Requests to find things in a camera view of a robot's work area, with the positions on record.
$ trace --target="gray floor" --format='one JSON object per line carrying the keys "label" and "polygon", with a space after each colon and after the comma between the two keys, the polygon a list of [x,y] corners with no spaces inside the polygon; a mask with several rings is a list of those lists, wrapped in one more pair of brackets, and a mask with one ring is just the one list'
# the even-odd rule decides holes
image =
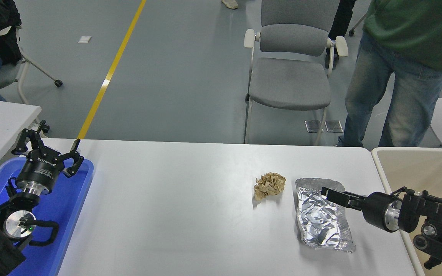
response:
{"label": "gray floor", "polygon": [[[369,2],[356,2],[351,26]],[[24,51],[64,82],[56,88],[30,68],[25,94],[31,104],[42,106],[40,118],[51,126],[48,136],[76,138],[140,0],[16,3]],[[260,30],[260,0],[238,3],[239,9],[229,10],[219,0],[147,0],[86,138],[242,143],[250,57],[242,42],[247,28]],[[77,43],[84,35],[92,36],[91,41]],[[342,124],[361,35],[359,26],[353,37],[346,37],[350,55],[330,78],[328,119]],[[324,56],[309,59],[323,63]],[[15,84],[0,93],[20,102]],[[390,99],[387,91],[374,110],[364,140],[368,149],[378,144]],[[254,104],[250,141],[310,145],[316,135],[307,133],[304,120],[320,116]],[[336,133],[324,133],[321,145],[336,140]],[[440,147],[440,142],[428,131],[422,146]]]}

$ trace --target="yellow floor line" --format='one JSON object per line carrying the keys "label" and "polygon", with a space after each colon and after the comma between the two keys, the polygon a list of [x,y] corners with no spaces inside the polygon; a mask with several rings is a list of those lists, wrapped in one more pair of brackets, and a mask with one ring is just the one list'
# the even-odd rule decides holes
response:
{"label": "yellow floor line", "polygon": [[129,29],[127,30],[127,33],[124,37],[124,40],[122,41],[122,44],[120,45],[119,51],[117,51],[117,54],[115,55],[114,61],[112,62],[112,65],[110,66],[109,72],[107,73],[107,76],[105,77],[105,80],[103,81],[100,91],[98,91],[98,95],[95,98],[95,102],[93,103],[90,111],[88,112],[88,116],[86,117],[86,120],[84,121],[84,124],[81,127],[81,131],[79,131],[79,134],[78,134],[79,139],[84,139],[84,137],[86,136],[86,133],[88,132],[88,129],[90,128],[91,121],[93,121],[93,117],[95,117],[95,113],[97,112],[98,107],[100,106],[100,103],[102,102],[103,96],[105,95],[105,91],[107,91],[107,88],[109,87],[110,80],[114,76],[115,69],[117,68],[120,58],[122,57],[122,54],[124,53],[124,49],[126,48],[127,43],[129,42],[130,35],[132,34],[132,32],[134,30],[135,24],[137,23],[137,19],[139,19],[139,16],[141,15],[144,4],[146,4],[146,0],[141,1],[141,4],[139,5],[137,12],[134,15],[132,22],[130,23]]}

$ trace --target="green sweater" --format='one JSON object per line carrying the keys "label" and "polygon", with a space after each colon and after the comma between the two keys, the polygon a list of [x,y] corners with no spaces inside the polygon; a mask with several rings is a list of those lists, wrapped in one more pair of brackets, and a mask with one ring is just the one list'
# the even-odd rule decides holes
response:
{"label": "green sweater", "polygon": [[442,71],[442,0],[371,0],[364,30],[388,49]]}

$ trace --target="chair seat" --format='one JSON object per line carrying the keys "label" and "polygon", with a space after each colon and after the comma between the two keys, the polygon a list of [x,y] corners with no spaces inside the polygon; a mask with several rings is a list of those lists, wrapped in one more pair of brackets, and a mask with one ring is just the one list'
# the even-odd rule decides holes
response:
{"label": "chair seat", "polygon": [[309,61],[259,58],[253,65],[249,92],[253,101],[285,110],[318,110],[330,104],[325,70]]}
{"label": "chair seat", "polygon": [[7,87],[8,85],[16,81],[18,71],[20,70],[21,61],[16,63],[16,66],[12,63],[7,63],[1,67],[0,70],[0,89]]}

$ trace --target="robotic arm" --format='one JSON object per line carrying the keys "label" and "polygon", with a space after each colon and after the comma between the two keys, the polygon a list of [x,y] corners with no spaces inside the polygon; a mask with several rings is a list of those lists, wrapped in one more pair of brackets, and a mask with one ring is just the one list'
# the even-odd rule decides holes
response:
{"label": "robotic arm", "polygon": [[[400,199],[398,195],[402,192],[405,194]],[[401,229],[410,233],[419,224],[420,216],[424,215],[426,220],[421,227],[421,234],[414,237],[414,246],[431,256],[424,263],[426,269],[442,262],[442,199],[439,197],[407,187],[391,194],[374,192],[369,196],[323,187],[321,194],[330,202],[362,211],[366,222],[387,232]]]}
{"label": "robotic arm", "polygon": [[[8,180],[9,200],[0,205],[0,276],[9,274],[26,259],[21,253],[25,246],[47,246],[56,239],[59,225],[53,221],[37,220],[32,209],[39,204],[41,194],[52,192],[61,171],[66,177],[71,177],[84,160],[78,153],[79,139],[66,154],[45,146],[39,135],[44,127],[45,121],[42,121],[37,131],[23,129],[11,151],[15,155],[26,155],[26,162],[18,176]],[[28,153],[27,139],[32,146]],[[65,168],[64,161],[70,158],[74,163]],[[52,228],[49,239],[33,241],[35,227]]]}

